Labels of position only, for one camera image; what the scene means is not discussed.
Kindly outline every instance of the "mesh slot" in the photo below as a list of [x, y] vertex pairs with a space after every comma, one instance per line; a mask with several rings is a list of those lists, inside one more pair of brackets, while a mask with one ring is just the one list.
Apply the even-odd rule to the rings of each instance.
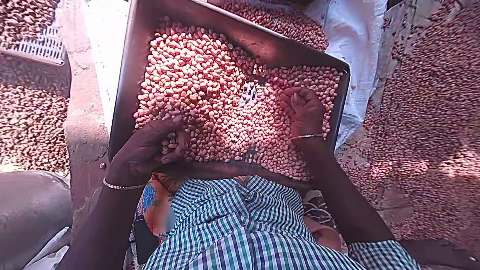
[[11, 49], [5, 49], [1, 45], [0, 42], [1, 53], [56, 65], [64, 63], [65, 48], [58, 26], [55, 24], [48, 26], [41, 34], [38, 34], [37, 40], [19, 41]]

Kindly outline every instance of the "peanut pile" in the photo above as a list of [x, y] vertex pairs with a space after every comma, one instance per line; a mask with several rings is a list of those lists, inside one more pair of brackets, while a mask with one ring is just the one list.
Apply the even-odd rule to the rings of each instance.
[[0, 164], [66, 173], [67, 106], [68, 99], [45, 90], [0, 85]]
[[0, 43], [5, 48], [36, 35], [55, 20], [55, 0], [7, 0], [0, 4]]
[[[342, 72], [307, 66], [267, 69], [224, 34], [183, 27], [168, 17], [156, 37], [133, 115], [136, 129], [151, 120], [181, 116], [191, 143], [187, 161], [243, 160], [295, 180], [309, 178], [300, 152], [288, 139], [291, 119], [280, 106], [280, 96], [293, 86], [314, 90], [326, 107], [326, 138]], [[253, 74], [266, 82], [253, 79]], [[239, 107], [242, 94], [250, 99], [243, 92], [248, 84], [257, 90], [256, 102]], [[164, 153], [173, 151], [175, 138], [163, 146]]]
[[391, 224], [397, 238], [447, 239], [480, 254], [480, 3], [454, 16], [444, 2], [410, 51], [398, 60], [380, 110], [367, 110], [370, 168], [349, 168], [362, 193], [397, 187], [414, 212]]
[[269, 9], [264, 4], [227, 1], [221, 8], [314, 49], [327, 49], [328, 41], [322, 26], [298, 7], [291, 7], [291, 11], [286, 12], [285, 9]]

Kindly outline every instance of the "green and blue checkered shirt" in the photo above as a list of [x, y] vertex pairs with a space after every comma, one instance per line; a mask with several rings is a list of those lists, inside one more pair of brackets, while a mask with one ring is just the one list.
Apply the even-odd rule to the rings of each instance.
[[348, 256], [318, 245], [293, 189], [259, 176], [189, 179], [175, 195], [176, 222], [143, 269], [410, 270], [419, 264], [396, 241], [355, 243]]

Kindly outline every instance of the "metal tray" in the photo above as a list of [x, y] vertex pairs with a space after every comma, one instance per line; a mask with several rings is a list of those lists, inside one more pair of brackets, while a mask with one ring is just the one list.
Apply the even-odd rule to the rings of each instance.
[[[335, 98], [335, 106], [330, 116], [331, 132], [326, 138], [328, 147], [333, 153], [350, 80], [350, 68], [345, 62], [202, 1], [132, 0], [108, 146], [110, 161], [132, 135], [135, 126], [132, 115], [138, 108], [137, 95], [140, 92], [140, 83], [144, 79], [145, 66], [148, 64], [147, 55], [149, 54], [150, 40], [154, 38], [159, 18], [163, 18], [165, 15], [170, 17], [172, 21], [182, 22], [183, 25], [202, 26], [225, 34], [232, 43], [241, 46], [251, 55], [259, 56], [262, 63], [268, 67], [329, 66], [343, 71], [344, 75], [340, 78], [337, 89], [338, 95]], [[248, 164], [243, 161], [234, 162], [233, 160], [229, 163], [210, 161], [201, 162], [201, 164], [200, 162], [181, 162], [181, 164], [169, 167], [171, 167], [171, 170], [165, 170], [170, 174], [182, 176], [187, 174], [190, 177], [223, 177], [239, 173], [239, 168], [242, 168], [242, 170], [245, 169], [245, 171], [242, 171], [244, 175], [250, 172], [260, 176], [269, 175], [268, 179], [273, 177], [293, 181], [288, 177], [271, 173], [258, 164]], [[177, 172], [176, 168], [182, 168], [183, 173]], [[215, 170], [222, 168], [219, 169], [222, 174], [213, 176], [212, 172], [203, 174], [197, 171], [213, 170], [214, 168], [216, 168]]]

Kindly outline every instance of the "person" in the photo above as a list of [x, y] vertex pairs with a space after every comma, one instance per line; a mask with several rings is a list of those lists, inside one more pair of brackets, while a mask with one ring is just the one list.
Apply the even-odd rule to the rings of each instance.
[[[303, 152], [312, 186], [321, 190], [348, 254], [315, 242], [293, 189], [259, 176], [245, 185], [235, 179], [189, 179], [171, 204], [173, 228], [143, 269], [420, 269], [326, 149], [321, 136], [325, 106], [317, 96], [290, 88], [281, 105], [292, 118], [293, 137], [320, 135], [292, 141]], [[182, 156], [187, 144], [181, 135], [175, 153], [159, 154], [159, 142], [181, 127], [181, 117], [147, 123], [115, 156], [105, 182], [143, 186], [159, 165]], [[58, 270], [121, 269], [142, 189], [110, 187], [102, 188]]]

